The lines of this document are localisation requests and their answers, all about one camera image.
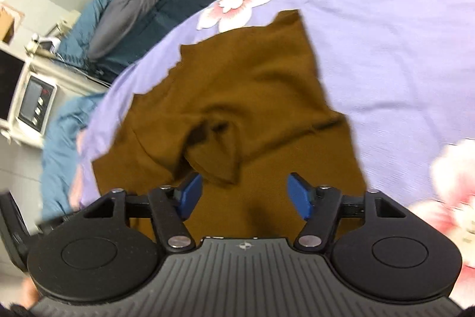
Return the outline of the white machine with control panel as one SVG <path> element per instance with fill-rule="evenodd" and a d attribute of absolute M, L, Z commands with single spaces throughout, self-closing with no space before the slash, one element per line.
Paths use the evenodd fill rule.
<path fill-rule="evenodd" d="M 77 70 L 34 57 L 19 58 L 25 67 L 18 81 L 14 105 L 7 121 L 1 120 L 1 135 L 18 144 L 43 148 L 53 116 L 67 101 L 107 87 Z"/>

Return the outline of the blue blanket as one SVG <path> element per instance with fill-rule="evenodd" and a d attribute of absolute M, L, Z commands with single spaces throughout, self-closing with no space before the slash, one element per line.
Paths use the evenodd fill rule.
<path fill-rule="evenodd" d="M 105 8 L 112 0 L 93 0 L 83 9 L 77 22 L 61 40 L 55 63 L 75 73 L 87 74 L 92 66 L 86 59 L 88 47 Z M 72 212 L 70 187 L 80 161 L 77 136 L 86 129 L 103 93 L 86 93 L 60 106 L 49 121 L 42 153 L 40 191 L 42 220 L 50 220 Z"/>

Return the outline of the brown knitted sweater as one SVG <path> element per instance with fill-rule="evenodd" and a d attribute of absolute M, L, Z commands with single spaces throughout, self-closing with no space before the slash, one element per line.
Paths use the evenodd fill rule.
<path fill-rule="evenodd" d="M 101 193 L 146 194 L 190 172 L 203 194 L 187 226 L 205 236 L 294 238 L 303 226 L 291 173 L 360 195 L 349 124 L 331 109 L 300 13 L 183 46 L 153 90 L 135 95 L 110 150 L 94 160 Z"/>

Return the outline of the white monitor screen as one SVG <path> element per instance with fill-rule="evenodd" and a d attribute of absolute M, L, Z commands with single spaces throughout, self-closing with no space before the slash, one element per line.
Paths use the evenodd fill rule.
<path fill-rule="evenodd" d="M 14 105 L 18 81 L 25 67 L 22 59 L 1 49 L 0 55 L 0 119 L 7 121 Z"/>

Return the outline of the purple floral bed sheet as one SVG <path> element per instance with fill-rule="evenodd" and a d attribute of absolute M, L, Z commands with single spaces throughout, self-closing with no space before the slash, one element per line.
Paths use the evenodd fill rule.
<path fill-rule="evenodd" d="M 369 185 L 460 249 L 452 298 L 474 304 L 474 0 L 217 0 L 114 81 L 85 134 L 75 203 L 99 196 L 91 163 L 132 96 L 158 84 L 180 47 L 298 9 L 334 108 L 350 121 Z"/>

